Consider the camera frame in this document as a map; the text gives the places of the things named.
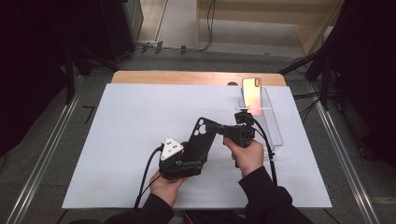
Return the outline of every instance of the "black cable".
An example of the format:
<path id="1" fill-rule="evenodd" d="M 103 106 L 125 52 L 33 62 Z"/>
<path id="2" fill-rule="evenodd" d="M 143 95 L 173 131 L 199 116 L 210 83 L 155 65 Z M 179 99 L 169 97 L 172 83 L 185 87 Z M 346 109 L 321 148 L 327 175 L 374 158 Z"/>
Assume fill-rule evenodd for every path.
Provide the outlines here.
<path id="1" fill-rule="evenodd" d="M 160 178 L 163 175 L 163 173 L 160 173 L 157 177 L 155 177 L 155 179 L 153 179 L 148 186 L 145 188 L 145 190 L 143 190 L 142 195 L 145 194 L 146 190 L 148 190 L 148 188 L 152 185 L 152 183 L 154 183 L 156 180 L 158 180 L 158 178 Z"/>
<path id="2" fill-rule="evenodd" d="M 306 93 L 306 94 L 295 94 L 295 95 L 293 95 L 293 99 L 294 100 L 300 100 L 300 99 L 304 99 L 304 98 L 307 98 L 307 97 L 319 96 L 319 95 L 320 95 L 320 92 L 314 91 L 314 92 L 309 92 L 309 93 Z"/>
<path id="3" fill-rule="evenodd" d="M 210 14 L 210 9 L 212 9 L 212 18 L 211 18 L 211 23 L 209 25 L 209 14 Z M 207 30 L 209 32 L 209 39 L 207 41 L 206 46 L 203 49 L 198 49 L 197 51 L 204 51 L 207 50 L 211 45 L 212 45 L 212 40 L 213 40 L 213 19 L 215 18 L 215 9 L 216 9 L 216 0 L 212 0 L 209 6 L 209 10 L 207 11 L 206 15 L 206 23 L 207 23 Z"/>
<path id="4" fill-rule="evenodd" d="M 64 212 L 61 214 L 61 216 L 59 217 L 58 221 L 56 221 L 55 224 L 60 224 L 61 221 L 62 221 L 62 219 L 64 219 L 64 216 L 66 216 L 66 213 L 67 213 L 68 211 L 69 211 L 69 210 L 64 210 Z"/>
<path id="5" fill-rule="evenodd" d="M 138 48 L 138 49 L 135 49 L 133 52 L 130 52 L 130 53 L 125 54 L 121 60 L 119 60 L 118 62 L 116 62 L 116 64 L 120 64 L 120 63 L 124 62 L 124 61 L 125 61 L 127 58 L 129 58 L 131 55 L 133 55 L 134 53 L 136 53 L 136 52 L 138 52 L 138 51 L 140 51 L 140 50 L 142 50 L 142 49 L 143 49 L 143 48 Z M 98 67 L 103 67 L 104 65 L 102 65 L 102 64 L 90 64 L 90 66 L 91 66 L 92 68 L 98 68 Z"/>
<path id="6" fill-rule="evenodd" d="M 146 176 L 147 176 L 148 170 L 149 170 L 149 165 L 151 164 L 151 161 L 152 161 L 152 158 L 154 157 L 154 155 L 155 155 L 157 152 L 159 152 L 159 151 L 163 151 L 163 144 L 161 144 L 160 147 L 155 148 L 155 150 L 151 153 L 151 156 L 150 156 L 149 159 L 148 159 L 148 163 L 147 163 L 147 165 L 146 165 L 146 170 L 145 170 L 145 173 L 143 174 L 142 184 L 140 185 L 139 194 L 137 195 L 136 201 L 134 202 L 134 210 L 135 210 L 135 211 L 137 211 L 137 207 L 139 206 L 140 200 L 142 199 L 142 196 L 143 196 L 144 192 L 145 192 L 146 189 L 147 189 L 147 188 L 146 188 L 145 191 L 143 191 L 143 187 L 144 187 L 145 181 L 146 181 Z"/>
<path id="7" fill-rule="evenodd" d="M 265 145 L 266 145 L 266 147 L 267 147 L 268 158 L 269 158 L 269 160 L 270 160 L 270 167 L 271 167 L 271 176 L 272 176 L 272 180 L 273 180 L 274 184 L 277 186 L 276 169 L 275 169 L 275 163 L 274 163 L 274 152 L 273 152 L 272 149 L 271 149 L 271 146 L 270 146 L 269 141 L 268 141 L 268 137 L 267 137 L 267 135 L 265 134 L 264 129 L 262 128 L 262 126 L 260 125 L 260 123 L 259 123 L 256 119 L 254 119 L 253 117 L 251 117 L 251 116 L 246 116 L 246 115 L 243 115 L 242 117 L 245 117 L 245 118 L 247 118 L 247 119 L 252 120 L 252 121 L 257 125 L 257 127 L 259 127 L 259 130 L 262 132 L 262 138 L 264 139 Z"/>
<path id="8" fill-rule="evenodd" d="M 312 108 L 316 105 L 316 103 L 319 101 L 319 98 L 315 99 L 311 105 L 309 105 L 306 109 L 300 112 L 301 119 L 303 123 L 305 123 L 306 118 L 308 117 L 308 114 L 311 112 Z"/>
<path id="9" fill-rule="evenodd" d="M 3 163 L 0 166 L 0 171 L 2 171 L 4 169 L 4 167 L 6 167 L 6 163 L 7 163 L 7 154 L 5 154 L 3 157 Z"/>
<path id="10" fill-rule="evenodd" d="M 341 224 L 329 211 L 327 211 L 326 208 L 323 208 L 323 210 L 338 224 Z"/>
<path id="11" fill-rule="evenodd" d="M 262 139 L 264 139 L 264 135 L 259 130 L 255 129 L 255 128 L 253 128 L 253 129 L 256 130 L 256 133 L 258 133 L 262 137 Z"/>
<path id="12" fill-rule="evenodd" d="M 178 49 L 178 50 L 184 50 L 184 51 L 205 51 L 205 50 L 207 50 L 210 46 L 212 46 L 212 41 L 213 41 L 213 20 L 215 18 L 215 9 L 216 9 L 216 0 L 212 0 L 211 4 L 209 6 L 209 10 L 207 11 L 207 14 L 206 14 L 206 23 L 207 23 L 207 30 L 209 32 L 209 39 L 206 43 L 206 46 L 203 49 L 182 49 L 182 48 L 179 49 L 179 48 L 150 47 L 150 46 L 142 46 L 143 47 L 142 49 Z"/>
<path id="13" fill-rule="evenodd" d="M 297 60 L 299 60 L 299 59 L 301 59 L 301 58 L 305 58 L 305 57 L 298 57 L 298 58 L 294 59 L 293 62 L 292 62 L 291 64 L 294 64 Z M 300 74 L 302 74 L 302 75 L 305 75 L 305 72 L 300 72 L 300 71 L 297 70 L 297 69 L 294 69 L 294 71 L 296 71 L 296 72 L 298 72 L 298 73 L 300 73 Z"/>

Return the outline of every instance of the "wooden table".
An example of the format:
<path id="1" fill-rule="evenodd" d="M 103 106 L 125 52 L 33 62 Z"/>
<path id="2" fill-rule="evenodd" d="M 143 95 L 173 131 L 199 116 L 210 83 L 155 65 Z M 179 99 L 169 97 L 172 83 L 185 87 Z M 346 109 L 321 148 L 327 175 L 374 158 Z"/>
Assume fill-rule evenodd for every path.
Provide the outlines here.
<path id="1" fill-rule="evenodd" d="M 179 71 L 119 71 L 111 83 L 227 85 L 235 82 L 241 86 L 246 77 L 259 77 L 263 86 L 286 86 L 280 74 Z"/>

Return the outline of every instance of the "person's right hand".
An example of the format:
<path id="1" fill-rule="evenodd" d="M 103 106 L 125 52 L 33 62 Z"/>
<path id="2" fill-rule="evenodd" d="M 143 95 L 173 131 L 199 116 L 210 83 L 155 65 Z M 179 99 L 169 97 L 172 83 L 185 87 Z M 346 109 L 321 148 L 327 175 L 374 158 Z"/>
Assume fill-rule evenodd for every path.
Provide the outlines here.
<path id="1" fill-rule="evenodd" d="M 230 138 L 224 138 L 224 145 L 231 150 L 243 177 L 263 166 L 264 149 L 256 140 L 253 139 L 248 147 L 240 147 Z"/>

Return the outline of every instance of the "black curtain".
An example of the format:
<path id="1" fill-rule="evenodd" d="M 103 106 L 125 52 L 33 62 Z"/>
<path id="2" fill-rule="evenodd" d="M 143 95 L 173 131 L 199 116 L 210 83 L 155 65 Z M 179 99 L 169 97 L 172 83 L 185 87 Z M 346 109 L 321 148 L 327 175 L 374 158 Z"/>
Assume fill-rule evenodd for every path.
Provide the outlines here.
<path id="1" fill-rule="evenodd" d="M 361 143 L 396 167 L 396 1 L 358 2 L 334 44 L 336 86 L 370 130 L 358 136 Z"/>
<path id="2" fill-rule="evenodd" d="M 54 1 L 0 2 L 0 156 L 64 88 L 62 13 Z"/>

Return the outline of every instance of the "electrical cord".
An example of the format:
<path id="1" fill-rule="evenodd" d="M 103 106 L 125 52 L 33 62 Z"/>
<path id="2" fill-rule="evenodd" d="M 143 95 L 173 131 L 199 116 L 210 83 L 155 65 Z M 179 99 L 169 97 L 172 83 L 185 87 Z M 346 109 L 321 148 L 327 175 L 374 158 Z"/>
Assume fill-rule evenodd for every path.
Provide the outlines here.
<path id="1" fill-rule="evenodd" d="M 264 139 L 264 135 L 258 129 L 256 128 L 253 129 L 256 131 L 256 133 L 258 133 L 262 137 L 262 139 Z"/>
<path id="2" fill-rule="evenodd" d="M 260 123 L 256 119 L 254 119 L 253 117 L 246 116 L 246 115 L 243 115 L 242 117 L 245 117 L 247 119 L 252 120 L 257 125 L 257 127 L 259 127 L 259 130 L 262 132 L 262 133 L 260 133 L 260 135 L 264 139 L 265 145 L 267 147 L 268 158 L 270 160 L 270 167 L 271 167 L 271 177 L 272 177 L 273 183 L 277 186 L 276 169 L 275 169 L 275 163 L 274 163 L 274 152 L 271 149 L 271 146 L 270 146 L 269 141 L 268 141 L 268 137 L 265 134 L 264 129 L 262 128 Z"/>
<path id="3" fill-rule="evenodd" d="M 209 32 L 209 39 L 206 43 L 206 46 L 202 49 L 183 49 L 183 48 L 168 48 L 168 47 L 150 47 L 150 46 L 142 46 L 142 49 L 178 49 L 178 50 L 184 50 L 184 51 L 205 51 L 207 50 L 210 46 L 212 46 L 212 41 L 213 41 L 213 20 L 215 18 L 215 9 L 216 9 L 216 0 L 212 0 L 209 6 L 209 10 L 207 11 L 206 14 L 206 24 L 207 24 L 207 30 Z"/>
<path id="4" fill-rule="evenodd" d="M 305 59 L 305 57 L 298 57 L 298 58 L 294 59 L 291 64 L 294 64 L 297 60 L 302 59 L 302 58 Z M 294 69 L 294 71 L 296 71 L 297 73 L 302 74 L 302 75 L 305 75 L 305 73 L 306 73 L 306 72 L 301 72 L 301 71 L 299 71 L 297 69 Z"/>
<path id="5" fill-rule="evenodd" d="M 148 163 L 146 165 L 146 170 L 145 173 L 143 174 L 143 179 L 142 179 L 142 184 L 140 185 L 140 190 L 139 190 L 139 194 L 136 197 L 136 201 L 134 202 L 134 210 L 137 211 L 137 208 L 139 206 L 140 200 L 142 199 L 143 194 L 146 192 L 146 190 L 151 186 L 152 183 L 154 183 L 154 181 L 156 181 L 158 178 L 160 178 L 160 176 L 162 174 L 160 174 L 157 178 L 155 178 L 153 181 L 151 181 L 149 183 L 149 185 L 143 190 L 143 187 L 145 185 L 145 181 L 146 181 L 146 177 L 148 174 L 148 170 L 149 170 L 149 165 L 151 164 L 152 158 L 154 157 L 154 155 L 157 152 L 162 152 L 163 151 L 163 144 L 161 144 L 160 147 L 155 148 L 155 150 L 151 153 L 149 159 L 148 159 Z"/>
<path id="6" fill-rule="evenodd" d="M 330 16 L 330 18 L 332 18 L 332 16 L 334 16 L 334 13 L 335 13 L 335 11 L 337 10 L 337 8 L 338 8 L 338 6 L 334 8 L 334 10 L 332 11 L 332 15 Z M 324 46 L 324 34 L 323 34 L 322 37 L 321 37 L 321 42 L 322 42 L 322 43 L 321 43 L 321 47 L 323 48 L 323 46 Z M 296 59 L 293 61 L 293 63 L 295 63 L 298 59 L 301 59 L 301 58 L 305 58 L 305 57 L 296 58 Z M 305 73 L 300 72 L 300 71 L 298 71 L 297 69 L 295 69 L 295 71 L 298 72 L 298 73 L 300 73 L 300 74 L 305 75 Z"/>
<path id="7" fill-rule="evenodd" d="M 337 218 L 335 218 L 326 208 L 323 208 L 323 210 L 338 224 L 341 224 L 341 222 L 339 222 L 337 220 Z"/>
<path id="8" fill-rule="evenodd" d="M 7 154 L 5 154 L 2 158 L 0 158 L 0 161 L 2 162 L 0 165 L 0 171 L 2 171 L 4 169 L 4 167 L 6 167 Z"/>
<path id="9" fill-rule="evenodd" d="M 309 93 L 306 93 L 306 94 L 295 94 L 295 95 L 293 95 L 293 99 L 294 100 L 300 100 L 300 99 L 304 99 L 304 98 L 308 98 L 308 97 L 315 97 L 315 100 L 308 107 L 306 107 L 304 110 L 299 112 L 303 123 L 305 123 L 305 120 L 308 117 L 308 114 L 311 112 L 312 108 L 320 100 L 320 92 L 314 91 L 314 92 L 309 92 Z M 335 93 L 334 92 L 329 92 L 326 97 L 329 98 L 329 99 L 333 99 L 334 100 L 335 99 Z"/>
<path id="10" fill-rule="evenodd" d="M 66 213 L 67 213 L 68 211 L 69 211 L 69 210 L 64 210 L 64 212 L 61 214 L 61 216 L 59 217 L 58 221 L 56 221 L 55 224 L 60 224 L 61 221 L 62 221 L 62 219 L 64 219 L 64 216 L 66 216 Z"/>
<path id="11" fill-rule="evenodd" d="M 137 48 L 137 49 L 135 49 L 133 52 L 130 52 L 130 53 L 125 54 L 125 55 L 123 56 L 123 58 L 122 58 L 121 60 L 119 60 L 118 62 L 116 62 L 115 64 L 120 64 L 120 63 L 124 62 L 124 61 L 125 61 L 127 58 L 129 58 L 131 55 L 137 53 L 138 51 L 141 51 L 142 49 L 143 49 L 143 48 Z M 93 67 L 93 68 L 98 68 L 98 67 L 103 67 L 103 65 L 102 65 L 102 64 L 97 64 L 97 63 L 95 63 L 95 64 L 91 64 L 91 67 Z"/>

